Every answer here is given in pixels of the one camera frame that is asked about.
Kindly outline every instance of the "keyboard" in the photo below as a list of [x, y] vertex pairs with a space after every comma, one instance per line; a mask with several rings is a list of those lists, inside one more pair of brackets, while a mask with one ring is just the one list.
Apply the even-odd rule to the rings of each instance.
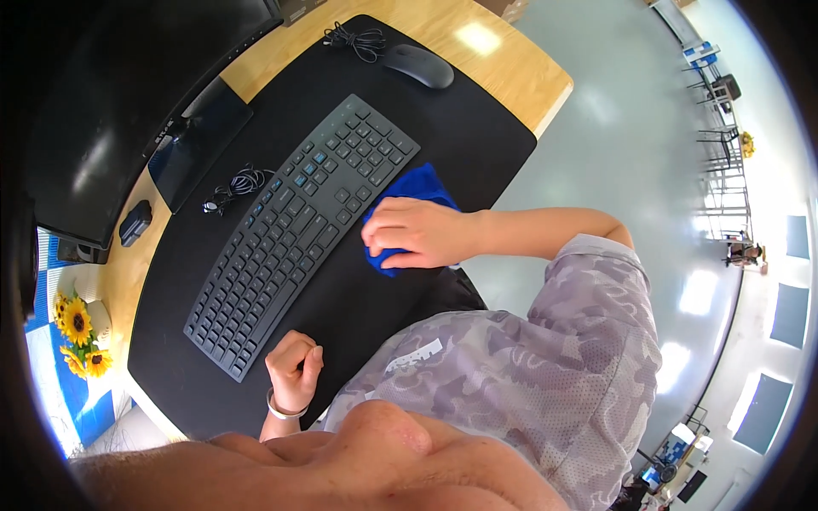
[[419, 150], [351, 94], [258, 193], [213, 264], [185, 335], [241, 382], [332, 249]]

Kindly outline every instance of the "cable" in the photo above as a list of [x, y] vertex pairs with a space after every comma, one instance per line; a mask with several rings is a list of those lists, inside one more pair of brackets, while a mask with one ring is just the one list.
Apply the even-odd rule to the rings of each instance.
[[326, 38], [324, 46], [333, 48], [351, 46], [358, 58], [369, 64], [375, 63], [379, 56], [384, 56], [383, 53], [378, 53], [378, 50], [386, 48], [386, 38], [380, 29], [369, 29], [360, 34], [353, 34], [337, 21], [334, 29], [324, 30], [324, 37]]
[[238, 195], [251, 194], [264, 186], [267, 178], [264, 173], [273, 174], [275, 171], [265, 168], [253, 168], [252, 164], [246, 164], [231, 180], [229, 186], [219, 186], [213, 194], [202, 203], [202, 211], [205, 213], [224, 214], [224, 209], [233, 202]]

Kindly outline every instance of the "silver bangle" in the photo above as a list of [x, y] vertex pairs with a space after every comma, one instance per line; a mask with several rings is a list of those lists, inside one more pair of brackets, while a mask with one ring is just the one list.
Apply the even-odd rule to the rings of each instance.
[[276, 407], [272, 404], [272, 387], [270, 387], [270, 390], [267, 391], [267, 409], [270, 410], [270, 413], [275, 415], [278, 419], [297, 419], [298, 417], [301, 417], [307, 413], [307, 408], [309, 408], [309, 405], [305, 406], [303, 410], [295, 415], [282, 414], [280, 411], [276, 410]]

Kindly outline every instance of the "mouse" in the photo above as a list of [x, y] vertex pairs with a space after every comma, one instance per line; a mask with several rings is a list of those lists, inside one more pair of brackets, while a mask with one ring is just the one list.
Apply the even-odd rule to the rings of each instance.
[[383, 63], [433, 89], [444, 89], [452, 85], [455, 79], [455, 72], [448, 62], [432, 52], [409, 44], [391, 47], [384, 55]]

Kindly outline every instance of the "person's right hand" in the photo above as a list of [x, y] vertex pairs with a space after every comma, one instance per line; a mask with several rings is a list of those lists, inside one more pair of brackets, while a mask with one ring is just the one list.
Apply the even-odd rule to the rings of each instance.
[[[318, 373], [324, 366], [324, 348], [308, 335], [290, 330], [264, 359], [272, 382], [276, 409], [295, 415], [309, 405], [315, 395]], [[303, 362], [303, 371], [298, 365]]]
[[428, 200], [386, 197], [361, 230], [372, 257], [383, 249], [405, 249], [382, 268], [436, 268], [457, 264], [477, 253], [477, 213], [461, 213]]

